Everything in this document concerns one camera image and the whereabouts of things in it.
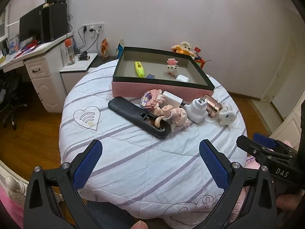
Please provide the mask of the person's right hand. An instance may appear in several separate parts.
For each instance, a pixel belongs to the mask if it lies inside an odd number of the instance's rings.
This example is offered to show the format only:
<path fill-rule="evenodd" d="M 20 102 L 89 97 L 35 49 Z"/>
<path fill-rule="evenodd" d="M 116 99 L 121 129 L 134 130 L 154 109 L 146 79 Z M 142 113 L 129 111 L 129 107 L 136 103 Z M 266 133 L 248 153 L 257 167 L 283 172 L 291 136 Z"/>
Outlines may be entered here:
<path fill-rule="evenodd" d="M 294 211 L 300 203 L 304 195 L 304 190 L 301 190 L 299 195 L 284 194 L 276 199 L 276 204 L 279 209 Z"/>

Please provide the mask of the person's left hand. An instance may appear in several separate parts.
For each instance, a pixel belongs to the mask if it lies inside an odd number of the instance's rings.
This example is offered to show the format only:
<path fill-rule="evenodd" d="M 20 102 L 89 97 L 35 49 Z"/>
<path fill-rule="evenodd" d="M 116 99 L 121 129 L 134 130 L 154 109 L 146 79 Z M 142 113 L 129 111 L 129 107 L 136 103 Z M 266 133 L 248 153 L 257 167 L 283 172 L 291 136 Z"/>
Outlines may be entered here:
<path fill-rule="evenodd" d="M 137 221 L 130 229 L 148 229 L 148 225 L 144 221 Z"/>

